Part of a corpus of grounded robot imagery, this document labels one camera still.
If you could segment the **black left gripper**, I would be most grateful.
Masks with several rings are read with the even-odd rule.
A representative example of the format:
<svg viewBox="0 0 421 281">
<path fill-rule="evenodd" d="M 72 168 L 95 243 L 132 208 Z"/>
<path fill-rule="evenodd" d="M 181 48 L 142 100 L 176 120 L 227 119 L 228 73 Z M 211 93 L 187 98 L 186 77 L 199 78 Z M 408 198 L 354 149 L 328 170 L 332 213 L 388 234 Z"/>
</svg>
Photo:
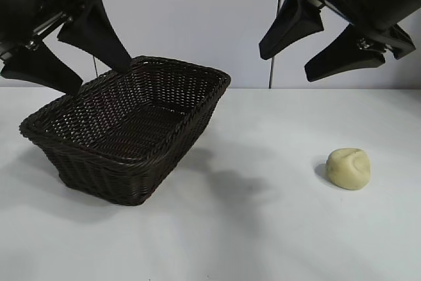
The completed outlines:
<svg viewBox="0 0 421 281">
<path fill-rule="evenodd" d="M 1 0 L 1 76 L 77 94 L 83 80 L 41 42 L 61 25 L 59 41 L 116 72 L 130 70 L 132 58 L 112 27 L 103 0 Z"/>
</svg>

